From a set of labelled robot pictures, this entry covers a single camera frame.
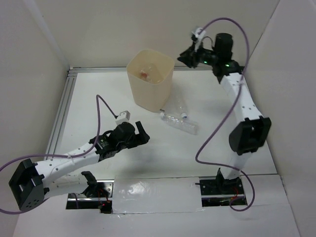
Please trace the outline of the clear bottle blue cap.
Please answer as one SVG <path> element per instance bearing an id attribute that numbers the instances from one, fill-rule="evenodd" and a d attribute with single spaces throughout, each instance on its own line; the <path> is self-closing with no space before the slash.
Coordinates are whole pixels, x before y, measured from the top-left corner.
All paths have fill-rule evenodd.
<path id="1" fill-rule="evenodd" d="M 187 107 L 182 96 L 170 97 L 170 103 L 174 106 L 181 118 L 187 119 Z"/>

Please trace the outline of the red-capped labelled small bottle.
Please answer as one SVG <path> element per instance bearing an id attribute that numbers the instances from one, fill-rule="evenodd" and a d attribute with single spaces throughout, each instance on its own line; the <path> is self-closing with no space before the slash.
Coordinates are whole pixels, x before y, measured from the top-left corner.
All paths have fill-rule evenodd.
<path id="1" fill-rule="evenodd" d="M 150 78 L 149 74 L 145 71 L 140 71 L 140 79 L 142 80 L 148 80 Z"/>

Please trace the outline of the clear bottle white cap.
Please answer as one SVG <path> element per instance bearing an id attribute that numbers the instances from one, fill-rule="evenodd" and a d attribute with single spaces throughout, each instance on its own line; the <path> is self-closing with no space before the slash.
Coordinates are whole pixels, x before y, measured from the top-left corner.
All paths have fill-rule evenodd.
<path id="1" fill-rule="evenodd" d="M 140 77 L 140 71 L 145 71 L 149 74 L 150 78 L 148 80 L 143 80 L 145 82 L 151 83 L 151 84 L 158 84 L 163 81 L 163 76 L 159 72 L 157 66 L 155 64 L 147 64 L 143 66 L 139 70 L 139 77 Z"/>

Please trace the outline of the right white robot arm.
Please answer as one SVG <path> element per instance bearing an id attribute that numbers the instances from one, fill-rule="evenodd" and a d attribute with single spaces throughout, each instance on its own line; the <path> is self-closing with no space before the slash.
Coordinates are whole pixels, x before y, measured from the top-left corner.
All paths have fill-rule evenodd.
<path id="1" fill-rule="evenodd" d="M 244 67 L 232 59 L 233 37 L 219 33 L 211 49 L 203 47 L 204 33 L 193 33 L 192 45 L 182 52 L 178 61 L 189 68 L 203 63 L 212 67 L 212 72 L 234 105 L 237 126 L 229 134 L 229 145 L 233 151 L 226 167 L 216 175 L 215 187 L 222 194 L 237 184 L 241 170 L 249 158 L 262 147 L 272 122 L 264 117 L 255 106 L 244 77 Z"/>

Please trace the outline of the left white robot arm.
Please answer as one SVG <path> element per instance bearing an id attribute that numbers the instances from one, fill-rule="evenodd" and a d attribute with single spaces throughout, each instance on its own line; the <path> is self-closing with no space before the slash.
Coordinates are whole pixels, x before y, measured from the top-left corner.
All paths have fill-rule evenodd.
<path id="1" fill-rule="evenodd" d="M 72 172 L 112 158 L 121 150 L 147 144 L 149 139 L 140 121 L 135 125 L 123 122 L 62 158 L 21 161 L 8 182 L 19 210 L 30 211 L 48 198 L 63 194 L 76 193 L 86 197 L 103 194 L 108 197 L 105 186 L 97 182 L 90 171 Z"/>

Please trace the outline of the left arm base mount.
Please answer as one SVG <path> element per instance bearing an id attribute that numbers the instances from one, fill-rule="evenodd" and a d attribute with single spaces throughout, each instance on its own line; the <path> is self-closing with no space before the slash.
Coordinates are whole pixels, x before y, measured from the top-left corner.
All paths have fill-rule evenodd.
<path id="1" fill-rule="evenodd" d="M 99 189 L 94 194 L 70 193 L 66 210 L 98 210 L 103 214 L 112 214 L 114 180 L 97 180 Z"/>

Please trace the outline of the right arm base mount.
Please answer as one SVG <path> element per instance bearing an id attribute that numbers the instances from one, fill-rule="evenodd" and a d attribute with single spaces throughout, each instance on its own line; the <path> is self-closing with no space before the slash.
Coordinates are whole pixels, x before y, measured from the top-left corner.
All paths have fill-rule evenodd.
<path id="1" fill-rule="evenodd" d="M 202 178 L 196 186 L 200 189 L 202 207 L 247 205 L 244 188 L 240 178 L 229 180 L 227 186 L 221 186 L 215 178 Z"/>

